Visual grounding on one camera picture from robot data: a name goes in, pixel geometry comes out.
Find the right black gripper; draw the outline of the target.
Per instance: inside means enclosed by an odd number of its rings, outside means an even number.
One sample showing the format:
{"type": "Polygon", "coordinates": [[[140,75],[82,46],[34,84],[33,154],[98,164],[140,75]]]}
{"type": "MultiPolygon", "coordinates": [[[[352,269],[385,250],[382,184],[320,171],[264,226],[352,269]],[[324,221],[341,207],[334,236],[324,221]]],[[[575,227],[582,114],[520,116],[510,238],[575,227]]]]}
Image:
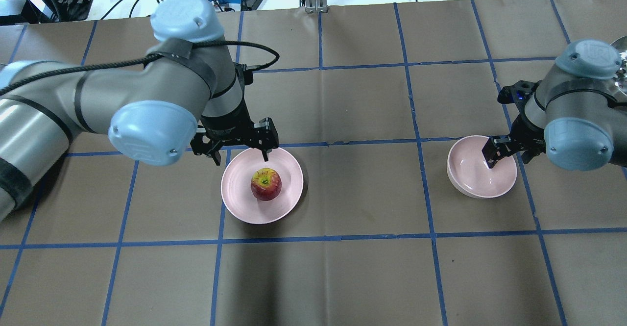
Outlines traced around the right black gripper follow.
{"type": "Polygon", "coordinates": [[[544,130],[515,120],[507,135],[490,136],[482,148],[484,161],[492,169],[506,157],[521,153],[522,163],[529,164],[536,156],[546,152],[544,130]]]}

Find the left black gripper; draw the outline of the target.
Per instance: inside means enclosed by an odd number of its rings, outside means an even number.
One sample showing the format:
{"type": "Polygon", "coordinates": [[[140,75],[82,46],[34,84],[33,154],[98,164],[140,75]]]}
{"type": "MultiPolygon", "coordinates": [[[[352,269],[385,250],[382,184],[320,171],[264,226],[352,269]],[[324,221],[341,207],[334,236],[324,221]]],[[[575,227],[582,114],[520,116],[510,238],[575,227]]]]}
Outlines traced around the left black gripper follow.
{"type": "Polygon", "coordinates": [[[243,145],[262,151],[264,162],[269,152],[279,148],[279,136],[272,118],[266,117],[254,123],[246,115],[237,117],[201,117],[202,127],[197,128],[190,142],[196,155],[210,157],[215,165],[222,163],[222,147],[243,145]]]}

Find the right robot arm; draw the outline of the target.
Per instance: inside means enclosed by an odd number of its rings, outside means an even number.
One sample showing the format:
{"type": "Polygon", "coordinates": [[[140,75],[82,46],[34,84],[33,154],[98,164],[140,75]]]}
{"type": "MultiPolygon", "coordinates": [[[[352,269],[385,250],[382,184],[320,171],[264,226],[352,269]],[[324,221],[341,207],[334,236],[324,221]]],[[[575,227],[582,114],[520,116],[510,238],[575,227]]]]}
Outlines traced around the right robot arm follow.
{"type": "Polygon", "coordinates": [[[625,37],[576,40],[542,80],[503,87],[497,100],[516,105],[519,115],[509,134],[488,138],[482,150],[488,168],[518,152],[524,163],[544,153],[571,171],[625,167],[625,37]]]}

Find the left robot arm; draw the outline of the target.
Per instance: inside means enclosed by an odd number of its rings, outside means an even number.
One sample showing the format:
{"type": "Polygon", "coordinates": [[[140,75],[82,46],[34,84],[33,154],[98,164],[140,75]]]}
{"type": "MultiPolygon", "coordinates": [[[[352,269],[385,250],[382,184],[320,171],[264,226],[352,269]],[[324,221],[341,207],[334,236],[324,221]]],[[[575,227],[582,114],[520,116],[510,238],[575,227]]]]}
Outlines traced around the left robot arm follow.
{"type": "Polygon", "coordinates": [[[1,203],[6,218],[82,132],[107,135],[121,154],[162,167],[187,147],[216,164],[219,150],[245,145],[268,154],[279,138],[271,118],[254,123],[244,99],[253,72],[233,62],[208,0],[165,0],[150,17],[159,44],[143,58],[70,65],[18,61],[1,66],[1,203]]]}

